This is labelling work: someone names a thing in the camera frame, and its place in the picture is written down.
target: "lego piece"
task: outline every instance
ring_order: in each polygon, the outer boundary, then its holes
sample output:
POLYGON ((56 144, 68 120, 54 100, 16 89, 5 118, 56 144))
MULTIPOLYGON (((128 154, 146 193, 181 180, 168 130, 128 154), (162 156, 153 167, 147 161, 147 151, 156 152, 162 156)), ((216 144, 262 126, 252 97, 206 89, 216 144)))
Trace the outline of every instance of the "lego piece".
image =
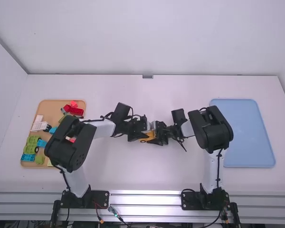
POLYGON ((37 156, 35 157, 35 162, 36 162, 36 164, 38 164, 38 165, 43 165, 45 159, 46 159, 45 156, 43 156, 43 155, 37 155, 37 156))
POLYGON ((51 130, 49 130, 49 133, 54 134, 57 128, 58 127, 52 127, 51 130))
POLYGON ((64 108, 61 108, 60 110, 62 111, 63 115, 67 114, 64 108))
POLYGON ((36 115, 36 119, 34 123, 42 122, 42 119, 43 119, 43 115, 36 115))
POLYGON ((69 112, 71 111, 72 107, 71 107, 70 105, 67 105, 67 104, 66 104, 66 105, 63 107, 63 109, 65 110, 66 113, 69 113, 69 112))
POLYGON ((70 113, 72 115, 83 116, 84 115, 84 110, 81 109, 81 108, 71 108, 70 113))
POLYGON ((155 136, 155 131, 154 130, 151 130, 151 131, 149 131, 149 132, 146 132, 145 133, 147 136, 149 136, 149 138, 146 138, 146 139, 139 139, 139 141, 141 142, 141 143, 145 143, 145 142, 147 142, 147 141, 149 141, 149 140, 152 140, 152 139, 155 139, 156 138, 156 136, 155 136))
POLYGON ((45 130, 47 128, 47 124, 48 124, 47 122, 33 123, 32 129, 30 131, 35 132, 35 131, 45 130))
POLYGON ((48 124, 46 129, 44 129, 43 131, 44 132, 49 132, 49 130, 51 130, 51 129, 52 129, 52 126, 48 124))
POLYGON ((39 139, 41 139, 41 137, 39 135, 29 136, 27 138, 27 144, 36 146, 39 139))
POLYGON ((23 154, 21 156, 21 161, 24 161, 24 162, 33 162, 35 160, 35 156, 34 154, 23 154))
POLYGON ((77 105, 77 103, 75 101, 71 101, 71 107, 72 108, 77 108, 78 105, 77 105))
POLYGON ((26 145, 23 148, 23 153, 24 154, 35 154, 38 153, 39 148, 35 145, 26 145))
POLYGON ((46 144, 47 144, 47 141, 39 139, 38 143, 37 143, 37 146, 45 148, 46 144))
POLYGON ((67 114, 65 114, 64 116, 62 116, 62 117, 60 118, 60 120, 58 121, 58 123, 61 123, 61 122, 63 121, 63 119, 64 119, 67 115, 70 115, 70 114, 67 113, 67 114))
POLYGON ((66 140, 70 141, 71 143, 74 143, 76 138, 75 137, 70 138, 70 137, 66 136, 66 140))
POLYGON ((51 163, 51 160, 50 160, 50 159, 48 160, 47 166, 48 166, 48 167, 53 167, 53 165, 52 165, 52 163, 51 163))

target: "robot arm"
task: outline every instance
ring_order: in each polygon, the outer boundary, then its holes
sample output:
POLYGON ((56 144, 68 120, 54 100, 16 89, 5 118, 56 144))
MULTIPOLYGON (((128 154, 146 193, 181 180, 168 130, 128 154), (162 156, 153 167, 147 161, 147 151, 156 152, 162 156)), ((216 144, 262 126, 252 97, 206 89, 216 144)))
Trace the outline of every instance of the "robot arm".
POLYGON ((228 199, 222 188, 222 166, 219 163, 225 154, 223 150, 233 140, 233 132, 219 109, 210 106, 194 110, 188 113, 189 119, 186 119, 183 109, 174 110, 174 125, 171 126, 160 121, 149 123, 145 115, 139 116, 139 119, 135 116, 139 115, 134 115, 130 106, 118 103, 114 112, 101 116, 100 120, 80 120, 73 116, 64 118, 47 143, 45 155, 64 175, 67 185, 65 192, 79 199, 79 204, 84 207, 85 200, 91 201, 86 197, 88 193, 91 195, 91 188, 82 164, 93 139, 125 134, 128 142, 143 139, 144 142, 163 146, 173 139, 184 148, 184 140, 195 136, 199 146, 205 149, 205 170, 200 192, 193 191, 193 201, 197 200, 201 205, 197 209, 221 208, 228 199))

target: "blue tray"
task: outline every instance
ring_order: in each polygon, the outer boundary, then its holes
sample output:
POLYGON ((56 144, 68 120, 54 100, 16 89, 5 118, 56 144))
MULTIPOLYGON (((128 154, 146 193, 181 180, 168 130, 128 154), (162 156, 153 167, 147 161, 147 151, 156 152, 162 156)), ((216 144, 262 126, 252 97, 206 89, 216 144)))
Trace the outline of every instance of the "blue tray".
POLYGON ((257 103, 251 99, 213 99, 231 125, 233 141, 227 149, 224 167, 272 168, 276 164, 257 103))

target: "red lego brick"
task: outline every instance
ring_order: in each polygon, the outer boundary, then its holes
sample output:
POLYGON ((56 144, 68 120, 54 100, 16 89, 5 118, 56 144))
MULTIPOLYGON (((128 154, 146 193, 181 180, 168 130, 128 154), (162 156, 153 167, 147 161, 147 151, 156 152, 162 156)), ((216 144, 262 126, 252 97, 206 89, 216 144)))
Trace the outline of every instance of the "red lego brick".
POLYGON ((71 107, 72 108, 78 108, 78 105, 75 101, 71 101, 71 107))
POLYGON ((81 108, 71 108, 70 113, 72 115, 79 115, 79 116, 83 116, 84 115, 84 110, 81 108))
POLYGON ((71 111, 72 107, 71 107, 70 105, 67 105, 67 104, 66 104, 66 105, 63 107, 63 109, 65 110, 66 113, 69 113, 69 112, 71 111))

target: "metal frame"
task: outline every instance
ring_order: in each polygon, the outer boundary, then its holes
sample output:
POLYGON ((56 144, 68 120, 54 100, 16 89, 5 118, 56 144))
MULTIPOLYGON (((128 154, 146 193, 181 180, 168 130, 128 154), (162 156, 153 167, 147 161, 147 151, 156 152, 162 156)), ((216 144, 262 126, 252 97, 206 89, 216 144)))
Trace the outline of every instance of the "metal frame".
MULTIPOLYGON (((218 211, 183 211, 180 191, 111 190, 110 194, 110 205, 126 222, 201 223, 218 215, 218 211)), ((60 198, 61 192, 0 192, 0 220, 50 220, 53 202, 60 198)), ((230 194, 230 201, 238 204, 242 223, 285 224, 285 196, 230 194)), ((99 214, 104 221, 118 222, 105 209, 99 214)), ((58 220, 66 218, 67 209, 61 209, 58 220)), ((98 221, 95 209, 71 209, 69 220, 98 221)))

